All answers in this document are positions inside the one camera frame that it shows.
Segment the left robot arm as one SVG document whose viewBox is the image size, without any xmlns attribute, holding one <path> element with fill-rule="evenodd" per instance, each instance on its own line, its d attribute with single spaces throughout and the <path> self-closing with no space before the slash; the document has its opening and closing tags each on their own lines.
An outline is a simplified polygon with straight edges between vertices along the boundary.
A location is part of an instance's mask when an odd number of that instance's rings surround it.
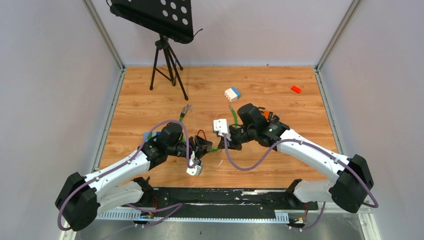
<svg viewBox="0 0 424 240">
<path fill-rule="evenodd" d="M 164 163 L 169 156 L 185 159 L 187 173 L 202 172 L 201 158 L 213 143 L 198 135 L 183 140 L 187 128 L 177 120 L 166 120 L 160 133 L 146 133 L 140 146 L 118 162 L 95 172 L 69 175 L 55 200 L 57 225 L 62 231 L 78 232 L 95 218 L 116 207 L 138 203 L 142 207 L 153 201 L 151 186 L 138 177 Z"/>
</svg>

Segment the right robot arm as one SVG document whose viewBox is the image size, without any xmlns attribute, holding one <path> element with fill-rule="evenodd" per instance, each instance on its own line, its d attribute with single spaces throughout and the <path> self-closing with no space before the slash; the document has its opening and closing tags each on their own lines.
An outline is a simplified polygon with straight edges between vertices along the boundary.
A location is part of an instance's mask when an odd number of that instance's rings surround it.
<svg viewBox="0 0 424 240">
<path fill-rule="evenodd" d="M 218 147 L 224 149 L 229 162 L 238 170 L 250 171 L 262 163 L 271 151 L 295 157 L 322 173 L 326 180 L 294 180 L 285 195 L 286 204 L 298 209 L 307 202 L 333 202 L 349 213 L 357 213 L 361 206 L 378 208 L 371 190 L 374 180 L 367 160 L 355 154 L 351 157 L 326 149 L 301 136 L 277 115 L 266 116 L 262 107 L 251 103 L 237 110 L 241 124 L 224 125 L 218 122 Z M 244 143 L 257 142 L 267 150 L 250 167 L 237 165 L 229 150 L 240 151 Z"/>
</svg>

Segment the small silver keys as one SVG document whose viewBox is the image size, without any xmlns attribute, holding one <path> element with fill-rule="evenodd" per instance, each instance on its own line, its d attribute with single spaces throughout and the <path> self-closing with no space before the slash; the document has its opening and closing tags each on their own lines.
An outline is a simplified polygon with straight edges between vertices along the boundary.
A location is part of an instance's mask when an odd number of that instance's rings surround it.
<svg viewBox="0 0 424 240">
<path fill-rule="evenodd" d="M 184 115 L 186 115 L 188 113 L 188 111 L 192 112 L 193 111 L 193 106 L 191 104 L 187 104 L 186 106 L 183 107 L 182 113 Z"/>
</svg>

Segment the orange padlock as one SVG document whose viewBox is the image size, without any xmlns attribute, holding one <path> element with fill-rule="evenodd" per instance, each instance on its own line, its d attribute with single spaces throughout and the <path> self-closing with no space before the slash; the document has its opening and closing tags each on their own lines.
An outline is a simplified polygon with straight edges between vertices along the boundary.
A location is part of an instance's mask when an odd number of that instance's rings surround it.
<svg viewBox="0 0 424 240">
<path fill-rule="evenodd" d="M 273 119 L 274 113 L 272 111 L 266 110 L 265 107 L 258 107 L 258 109 L 268 122 Z"/>
</svg>

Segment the green cable lock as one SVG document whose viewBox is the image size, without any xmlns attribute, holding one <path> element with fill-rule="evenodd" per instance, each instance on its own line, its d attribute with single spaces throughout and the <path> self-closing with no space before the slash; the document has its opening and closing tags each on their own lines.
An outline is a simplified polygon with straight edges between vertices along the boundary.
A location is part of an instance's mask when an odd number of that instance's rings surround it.
<svg viewBox="0 0 424 240">
<path fill-rule="evenodd" d="M 238 124 L 238 117 L 236 115 L 236 111 L 233 109 L 233 107 L 231 106 L 231 104 L 229 104 L 228 107 L 229 107 L 229 109 L 231 111 L 231 114 L 233 116 L 233 119 L 234 119 L 234 124 L 233 125 L 237 127 L 239 124 Z M 179 116 L 179 119 L 178 119 L 179 122 L 183 122 L 183 119 L 186 116 L 186 115 L 184 115 L 182 113 L 182 111 L 181 111 L 180 116 Z"/>
</svg>

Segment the red cable lock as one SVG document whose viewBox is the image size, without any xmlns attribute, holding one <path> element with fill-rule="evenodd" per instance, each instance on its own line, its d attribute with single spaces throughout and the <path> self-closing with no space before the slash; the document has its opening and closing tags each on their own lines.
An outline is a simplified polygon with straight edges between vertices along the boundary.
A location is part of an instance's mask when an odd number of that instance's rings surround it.
<svg viewBox="0 0 424 240">
<path fill-rule="evenodd" d="M 205 131 L 203 130 L 203 129 L 199 129 L 198 131 L 197 131 L 197 134 L 196 134 L 197 136 L 201 136 L 202 135 L 202 138 L 204 139 L 204 140 L 207 140 L 207 135 L 206 135 L 206 133 L 205 133 Z"/>
</svg>

